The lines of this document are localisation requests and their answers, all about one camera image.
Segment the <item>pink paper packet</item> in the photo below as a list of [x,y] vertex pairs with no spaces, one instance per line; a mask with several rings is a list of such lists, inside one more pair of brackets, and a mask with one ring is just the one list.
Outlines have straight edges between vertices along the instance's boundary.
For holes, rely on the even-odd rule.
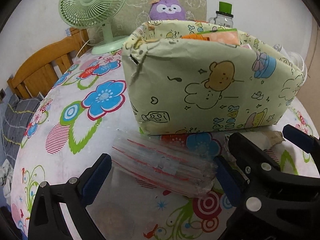
[[250,49],[250,50],[252,50],[252,47],[249,45],[249,44],[242,44],[241,46],[240,46],[241,48],[247,48],[247,49]]

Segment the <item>purple plush toy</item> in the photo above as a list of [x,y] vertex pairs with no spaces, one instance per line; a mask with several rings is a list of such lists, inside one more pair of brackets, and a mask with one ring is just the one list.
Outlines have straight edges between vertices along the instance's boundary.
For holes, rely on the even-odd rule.
[[178,0],[156,0],[151,3],[150,20],[186,20],[186,10]]

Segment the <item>glass jar green lid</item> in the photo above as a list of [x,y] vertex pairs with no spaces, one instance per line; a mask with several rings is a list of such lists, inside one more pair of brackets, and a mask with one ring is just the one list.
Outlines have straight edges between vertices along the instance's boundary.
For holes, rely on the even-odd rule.
[[230,3],[220,1],[219,9],[216,11],[216,16],[211,17],[208,22],[227,28],[233,28],[233,17],[232,5]]

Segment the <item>floral tablecloth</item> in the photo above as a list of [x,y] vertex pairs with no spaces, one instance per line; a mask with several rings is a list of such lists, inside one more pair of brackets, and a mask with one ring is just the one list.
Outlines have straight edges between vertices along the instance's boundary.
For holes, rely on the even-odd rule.
[[[214,162],[225,153],[225,134],[280,131],[285,141],[272,150],[280,160],[281,171],[319,178],[319,140],[284,121],[283,114],[270,126],[145,134],[131,106],[122,50],[99,56],[84,54],[53,85],[27,126],[14,167],[12,217],[28,236],[39,185],[43,181],[64,184],[72,177],[80,177],[101,154],[110,155],[117,131],[179,142]],[[236,160],[228,163],[240,169]],[[81,239],[66,204],[60,207],[72,239]],[[137,179],[112,162],[99,193],[86,210],[104,239],[225,239],[227,220],[236,208],[217,177],[205,196],[189,198]]]

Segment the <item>silver foil wrapper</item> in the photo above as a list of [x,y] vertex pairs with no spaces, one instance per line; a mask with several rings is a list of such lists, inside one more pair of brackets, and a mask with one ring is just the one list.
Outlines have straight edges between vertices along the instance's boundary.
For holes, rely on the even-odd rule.
[[[261,150],[267,153],[276,163],[280,164],[280,160],[272,150],[274,145],[281,144],[284,142],[283,134],[280,131],[247,131],[240,132],[244,137],[258,146]],[[228,162],[235,162],[235,158],[230,154],[228,148],[228,141],[231,134],[225,134],[223,148],[225,149],[225,153],[223,153],[223,157]]]

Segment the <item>yellow cartoon storage box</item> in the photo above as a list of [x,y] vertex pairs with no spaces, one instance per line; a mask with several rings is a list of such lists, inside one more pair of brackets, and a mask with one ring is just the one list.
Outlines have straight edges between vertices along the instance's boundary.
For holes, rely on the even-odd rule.
[[[138,27],[122,63],[143,133],[218,132],[276,124],[304,83],[280,52],[238,30],[239,45],[183,39],[221,28],[166,20]],[[249,44],[252,50],[241,48]]]

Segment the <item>green tissue pack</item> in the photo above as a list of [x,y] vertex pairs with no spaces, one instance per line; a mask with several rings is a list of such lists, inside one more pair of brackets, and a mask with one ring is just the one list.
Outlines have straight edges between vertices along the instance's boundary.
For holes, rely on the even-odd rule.
[[210,42],[219,42],[224,44],[239,45],[239,36],[237,29],[216,29],[203,31],[196,34],[182,36],[183,39],[201,40]]

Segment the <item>grey plaid bedding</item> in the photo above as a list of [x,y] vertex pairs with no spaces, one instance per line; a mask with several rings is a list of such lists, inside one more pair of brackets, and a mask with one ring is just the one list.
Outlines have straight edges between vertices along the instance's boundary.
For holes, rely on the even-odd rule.
[[15,165],[27,126],[42,100],[42,94],[29,99],[20,99],[13,94],[1,110],[1,151],[12,166]]

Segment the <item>clear plastic bag roll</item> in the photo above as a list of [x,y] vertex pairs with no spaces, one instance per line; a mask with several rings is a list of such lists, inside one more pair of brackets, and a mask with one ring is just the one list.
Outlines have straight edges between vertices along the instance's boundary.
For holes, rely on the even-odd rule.
[[110,156],[129,175],[189,198],[211,191],[217,172],[211,157],[139,133],[117,131]]

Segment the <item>green patterned cardboard board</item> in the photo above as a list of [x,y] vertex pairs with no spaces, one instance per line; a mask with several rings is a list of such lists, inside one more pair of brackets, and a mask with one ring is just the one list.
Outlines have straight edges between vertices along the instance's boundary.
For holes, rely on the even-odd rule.
[[150,20],[205,21],[207,0],[126,0],[111,21],[115,37],[130,35],[142,23]]

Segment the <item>white standing fan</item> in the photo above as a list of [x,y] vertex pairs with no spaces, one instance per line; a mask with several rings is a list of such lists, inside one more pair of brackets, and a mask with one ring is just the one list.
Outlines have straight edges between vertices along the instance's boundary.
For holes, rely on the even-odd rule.
[[276,51],[280,52],[281,55],[283,55],[290,63],[295,64],[303,72],[304,79],[306,80],[308,76],[308,70],[304,62],[304,59],[300,54],[294,51],[285,50],[281,44],[275,44],[273,48]]

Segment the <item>green desk fan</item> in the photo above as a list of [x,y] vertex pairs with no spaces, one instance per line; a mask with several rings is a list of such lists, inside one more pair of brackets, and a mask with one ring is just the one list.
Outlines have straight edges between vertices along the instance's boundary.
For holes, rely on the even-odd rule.
[[61,18],[71,27],[89,29],[101,27],[103,40],[92,49],[93,55],[100,55],[121,49],[126,36],[114,37],[111,21],[122,9],[126,0],[60,0]]

